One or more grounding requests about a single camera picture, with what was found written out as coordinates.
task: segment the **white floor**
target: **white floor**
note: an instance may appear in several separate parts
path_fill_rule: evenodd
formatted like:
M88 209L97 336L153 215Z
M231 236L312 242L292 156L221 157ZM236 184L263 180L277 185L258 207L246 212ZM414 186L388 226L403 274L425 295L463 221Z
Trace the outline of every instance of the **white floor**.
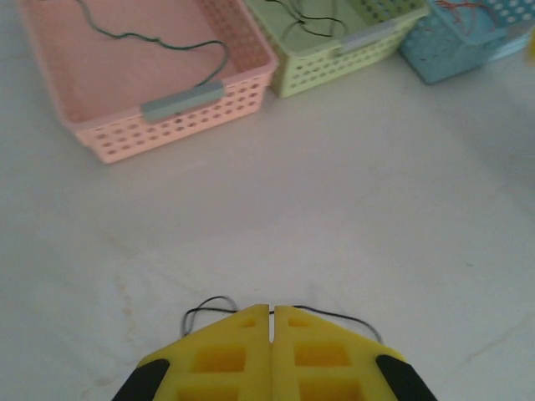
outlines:
M394 57L102 165L0 0L0 122L0 399L111 399L221 293L368 319L440 401L535 399L521 55L434 87Z

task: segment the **perforated basket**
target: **perforated basket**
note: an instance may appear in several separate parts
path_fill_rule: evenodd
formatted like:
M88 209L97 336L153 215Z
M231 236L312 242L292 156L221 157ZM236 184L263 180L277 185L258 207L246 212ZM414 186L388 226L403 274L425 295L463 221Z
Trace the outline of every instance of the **perforated basket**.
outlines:
M266 0L245 1L279 57L272 88L282 98L388 57L428 13L425 0L300 0L304 13L316 18L330 17L332 5L337 5L337 19L348 29L338 26L332 38L321 38L297 26L290 36L285 32L295 20L284 8ZM306 27L328 32L325 22L309 19Z
M460 8L459 24L451 12L430 0L430 15L417 23L400 48L425 83L434 84L510 54L519 39L509 34L512 25L529 22L535 16L535 0L481 3L485 7L476 8L475 14ZM474 26L470 34L463 28L469 23Z
M258 111L277 60L241 0L85 0L100 27L187 52L95 32L75 0L19 0L33 50L64 124L105 163Z

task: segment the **basket handle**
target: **basket handle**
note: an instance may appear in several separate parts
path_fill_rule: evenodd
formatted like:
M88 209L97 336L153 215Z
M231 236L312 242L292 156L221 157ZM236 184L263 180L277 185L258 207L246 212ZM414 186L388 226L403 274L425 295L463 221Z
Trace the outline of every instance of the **basket handle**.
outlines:
M358 32L351 33L340 39L342 47L339 48L338 55L346 54L356 48L377 42L392 34L395 30L395 20L390 19L382 23L375 24Z
M188 109L215 102L225 96L221 80L152 100L141 105L141 113L148 123L168 119Z

